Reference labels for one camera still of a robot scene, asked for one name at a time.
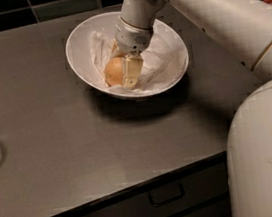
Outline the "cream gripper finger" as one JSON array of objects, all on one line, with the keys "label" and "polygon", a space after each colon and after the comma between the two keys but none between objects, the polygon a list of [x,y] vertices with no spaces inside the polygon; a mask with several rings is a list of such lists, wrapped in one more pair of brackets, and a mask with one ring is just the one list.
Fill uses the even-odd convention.
[{"label": "cream gripper finger", "polygon": [[112,58],[123,57],[125,53],[119,48],[117,43],[114,43],[112,46],[111,56]]},{"label": "cream gripper finger", "polygon": [[121,70],[123,71],[123,86],[130,89],[134,88],[137,84],[144,63],[142,57],[136,55],[121,57],[120,63]]}]

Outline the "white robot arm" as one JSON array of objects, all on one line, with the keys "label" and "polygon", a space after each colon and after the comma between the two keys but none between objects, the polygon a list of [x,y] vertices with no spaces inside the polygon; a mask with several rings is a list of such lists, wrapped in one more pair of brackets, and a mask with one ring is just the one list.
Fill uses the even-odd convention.
[{"label": "white robot arm", "polygon": [[148,47],[154,15],[165,2],[266,81],[236,112],[226,149],[233,217],[272,217],[272,6],[259,0],[124,0],[114,34],[119,49],[137,55]]}]

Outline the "white rounded gripper body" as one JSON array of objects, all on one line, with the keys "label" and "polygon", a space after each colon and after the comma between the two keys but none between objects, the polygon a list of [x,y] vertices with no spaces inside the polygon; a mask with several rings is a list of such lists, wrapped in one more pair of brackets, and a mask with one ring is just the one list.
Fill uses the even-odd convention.
[{"label": "white rounded gripper body", "polygon": [[115,41],[125,54],[139,54],[148,48],[153,36],[153,28],[141,29],[128,24],[120,16],[115,25]]}]

